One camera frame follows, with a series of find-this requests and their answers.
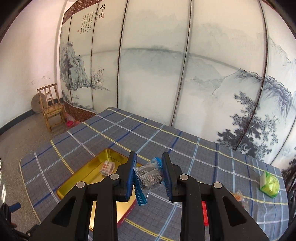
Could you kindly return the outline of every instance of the blue snack package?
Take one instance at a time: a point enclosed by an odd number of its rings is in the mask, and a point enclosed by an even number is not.
[[[134,167],[134,183],[139,206],[145,205],[151,189],[158,188],[163,182],[161,159],[153,158],[146,165]]]

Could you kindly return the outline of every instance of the blue object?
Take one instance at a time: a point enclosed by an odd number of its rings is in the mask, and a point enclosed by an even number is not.
[[[132,168],[130,169],[129,174],[128,174],[127,187],[126,187],[126,196],[127,197],[131,197],[131,194],[133,191],[134,176],[136,176],[133,168],[136,166],[137,166],[137,154],[135,153],[133,155],[133,165],[132,165]]]
[[[17,202],[17,203],[15,203],[15,204],[9,206],[9,211],[10,211],[11,213],[13,213],[13,212],[19,210],[21,207],[22,207],[21,204],[20,204],[19,202]]]
[[[168,199],[171,200],[171,197],[172,197],[172,180],[170,178],[170,174],[169,174],[169,171],[168,171],[167,164],[166,164],[166,162],[164,160],[164,155],[162,155],[161,159],[163,159],[162,169],[163,169],[163,179],[164,179],[164,183],[165,183],[165,190],[166,190]]]
[[[162,164],[161,164],[160,158],[155,157],[150,162],[155,163],[156,161],[162,169]],[[138,204],[139,204],[139,206],[145,205],[147,203],[147,197],[145,197],[145,195],[141,189],[141,185],[138,181],[138,176],[136,175],[135,171],[134,171],[134,182],[135,182],[135,193],[136,193],[136,198],[137,198]]]

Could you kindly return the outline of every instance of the green package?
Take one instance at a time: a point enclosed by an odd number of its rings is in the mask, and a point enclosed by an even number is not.
[[[260,191],[271,198],[279,193],[279,181],[275,175],[265,171],[259,179]]]

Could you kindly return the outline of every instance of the table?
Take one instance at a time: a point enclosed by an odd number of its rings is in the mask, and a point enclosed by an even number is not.
[[[146,164],[168,152],[173,164],[196,180],[223,183],[240,190],[249,213],[270,240],[288,227],[288,201],[278,168],[147,118],[109,107],[57,136],[20,161],[20,170],[32,208],[42,221],[59,202],[56,190],[102,150],[111,148],[125,156],[138,154]],[[264,170],[277,175],[280,192],[272,199],[259,191]],[[145,206],[136,205],[118,228],[119,240],[179,240],[181,204],[169,202],[165,188],[151,192]]]

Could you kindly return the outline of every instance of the terrazzo floor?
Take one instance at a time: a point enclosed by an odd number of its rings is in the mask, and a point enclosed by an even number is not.
[[[58,122],[59,116],[50,121]],[[16,124],[0,136],[0,157],[2,170],[0,172],[1,204],[12,205],[19,202],[22,207],[12,213],[11,220],[17,225],[17,230],[28,231],[39,224],[28,196],[26,194],[19,162],[26,154],[36,150],[42,143],[48,142],[55,136],[67,131],[65,124],[58,125],[48,132],[41,114],[34,114]]]

